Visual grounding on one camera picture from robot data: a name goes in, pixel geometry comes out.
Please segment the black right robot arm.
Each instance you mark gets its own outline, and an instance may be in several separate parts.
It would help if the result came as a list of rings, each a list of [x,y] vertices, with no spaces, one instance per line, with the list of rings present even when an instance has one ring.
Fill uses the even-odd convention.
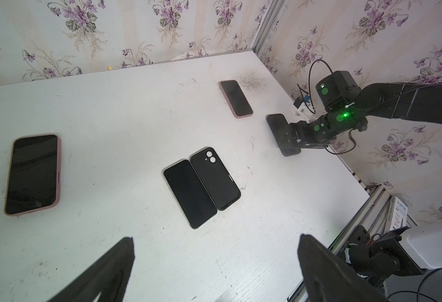
[[[347,71],[317,83],[326,113],[281,130],[283,148],[324,148],[338,135],[367,129],[369,116],[442,124],[442,84],[375,83],[360,88]]]

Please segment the black phone case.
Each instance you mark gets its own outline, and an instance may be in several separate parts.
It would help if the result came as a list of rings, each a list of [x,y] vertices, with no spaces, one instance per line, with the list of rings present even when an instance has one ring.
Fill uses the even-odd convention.
[[[240,199],[240,189],[212,147],[193,154],[190,163],[218,210],[224,211]]]

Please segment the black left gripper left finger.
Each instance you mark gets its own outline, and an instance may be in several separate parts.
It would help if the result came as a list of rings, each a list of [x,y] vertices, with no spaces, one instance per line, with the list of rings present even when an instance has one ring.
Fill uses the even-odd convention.
[[[134,261],[134,239],[124,237],[50,300],[123,301]]]

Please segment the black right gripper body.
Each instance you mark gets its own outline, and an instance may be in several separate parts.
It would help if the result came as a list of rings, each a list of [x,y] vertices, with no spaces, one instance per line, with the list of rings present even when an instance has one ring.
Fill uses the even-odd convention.
[[[326,117],[320,117],[311,123],[290,123],[289,130],[288,146],[291,148],[323,149],[336,138]]]

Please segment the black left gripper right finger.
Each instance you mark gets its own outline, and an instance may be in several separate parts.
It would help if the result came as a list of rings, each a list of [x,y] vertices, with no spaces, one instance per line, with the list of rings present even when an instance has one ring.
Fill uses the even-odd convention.
[[[300,269],[309,301],[387,301],[315,237],[300,236]]]

